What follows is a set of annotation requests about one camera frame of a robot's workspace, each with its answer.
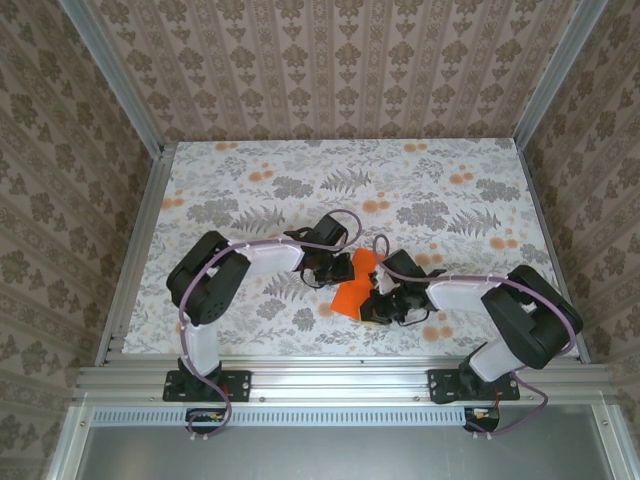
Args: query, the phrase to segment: wall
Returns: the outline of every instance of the wall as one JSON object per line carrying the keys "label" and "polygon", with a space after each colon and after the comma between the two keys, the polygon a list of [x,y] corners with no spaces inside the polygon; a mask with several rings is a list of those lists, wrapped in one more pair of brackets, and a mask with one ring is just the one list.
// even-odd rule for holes
{"label": "wall", "polygon": [[165,141],[508,137],[577,0],[90,0]]}
{"label": "wall", "polygon": [[640,436],[640,2],[609,1],[525,156],[589,350]]}
{"label": "wall", "polygon": [[93,363],[150,159],[55,0],[0,18],[0,478],[22,479]]}

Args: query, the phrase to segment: orange object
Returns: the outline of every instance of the orange object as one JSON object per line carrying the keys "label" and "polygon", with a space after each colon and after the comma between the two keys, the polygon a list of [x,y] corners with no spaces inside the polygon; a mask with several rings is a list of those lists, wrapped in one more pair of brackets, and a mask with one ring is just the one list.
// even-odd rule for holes
{"label": "orange object", "polygon": [[369,274],[376,268],[376,259],[371,250],[359,248],[351,263],[355,278],[340,285],[331,303],[331,310],[360,320],[360,306],[369,298],[369,291],[373,288]]}

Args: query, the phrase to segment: aluminum frame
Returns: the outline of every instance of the aluminum frame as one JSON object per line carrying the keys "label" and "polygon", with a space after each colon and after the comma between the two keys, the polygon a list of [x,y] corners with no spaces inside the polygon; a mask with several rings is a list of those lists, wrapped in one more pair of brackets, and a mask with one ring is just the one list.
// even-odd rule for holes
{"label": "aluminum frame", "polygon": [[519,148],[524,149],[531,140],[606,5],[607,0],[589,0],[578,4],[513,132],[513,138]]}
{"label": "aluminum frame", "polygon": [[140,203],[140,211],[133,227],[129,248],[96,354],[96,365],[104,363],[112,336],[120,333],[124,338],[124,332],[129,326],[164,191],[171,175],[176,148],[176,144],[167,145],[160,160],[151,166],[147,187]]}
{"label": "aluminum frame", "polygon": [[[177,355],[113,353],[102,368],[81,369],[74,405],[151,406],[199,403],[163,402],[169,370]],[[462,357],[222,357],[226,369],[253,372],[250,404],[268,406],[396,406],[430,405],[426,372],[457,368]],[[614,401],[604,365],[559,359],[544,370],[523,370],[521,377],[545,391],[554,404],[599,405]],[[522,391],[518,405],[536,405],[541,398]],[[456,402],[452,405],[476,405]]]}
{"label": "aluminum frame", "polygon": [[[81,369],[73,393],[61,441],[54,458],[51,480],[75,478],[87,439],[94,409],[100,406],[127,406],[156,409],[167,406],[202,406],[195,403],[162,401],[167,371],[177,366],[178,355],[123,354],[135,296],[136,282],[144,271],[154,225],[170,177],[177,146],[165,148],[152,168],[141,210],[125,259],[107,328],[96,359],[98,367]],[[563,295],[567,288],[557,255],[542,216],[540,202],[522,155],[518,155],[531,191],[538,220],[547,242],[554,271]],[[578,339],[582,362],[589,362],[582,336]],[[254,372],[251,399],[246,408],[256,411],[272,407],[318,409],[327,407],[407,407],[437,408],[428,395],[425,372],[432,368],[456,368],[461,357],[257,357],[223,356],[228,369]],[[550,403],[591,405],[599,422],[601,440],[616,479],[637,476],[637,457],[615,402],[605,365],[581,364],[577,359],[553,361],[542,371],[524,370],[521,377],[545,391]],[[537,405],[541,398],[522,390],[513,405]],[[450,406],[472,406],[481,402],[456,402]]]}
{"label": "aluminum frame", "polygon": [[60,3],[89,49],[91,57],[100,67],[151,158],[154,161],[158,160],[162,153],[163,135],[149,115],[145,99],[131,83],[126,66],[118,59],[89,2],[60,0]]}

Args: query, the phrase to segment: black mounting bracket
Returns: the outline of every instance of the black mounting bracket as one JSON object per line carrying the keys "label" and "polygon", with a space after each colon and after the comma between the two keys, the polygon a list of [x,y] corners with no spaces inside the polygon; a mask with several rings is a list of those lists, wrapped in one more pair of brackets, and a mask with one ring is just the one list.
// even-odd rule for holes
{"label": "black mounting bracket", "polygon": [[[249,370],[221,370],[215,382],[232,402],[248,402],[251,394]],[[188,372],[171,370],[165,379],[162,400],[165,402],[222,402],[222,397],[211,387]]]}
{"label": "black mounting bracket", "polygon": [[443,405],[458,401],[520,400],[520,390],[511,374],[505,373],[494,382],[482,384],[482,388],[471,391],[465,388],[460,370],[457,368],[427,371],[429,397],[433,403]]}

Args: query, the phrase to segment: table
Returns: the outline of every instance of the table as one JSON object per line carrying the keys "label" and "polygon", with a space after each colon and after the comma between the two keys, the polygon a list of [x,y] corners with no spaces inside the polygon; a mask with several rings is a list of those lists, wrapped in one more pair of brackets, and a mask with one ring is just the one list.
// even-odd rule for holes
{"label": "table", "polygon": [[[558,284],[511,139],[180,143],[123,352],[180,351],[165,281],[205,232],[275,237],[334,208],[362,218],[358,246],[385,233],[427,273],[506,274],[525,263]],[[467,355],[496,335],[488,316],[456,311],[407,328],[361,324],[331,311],[335,291],[296,273],[246,279],[218,320],[221,353]]]}

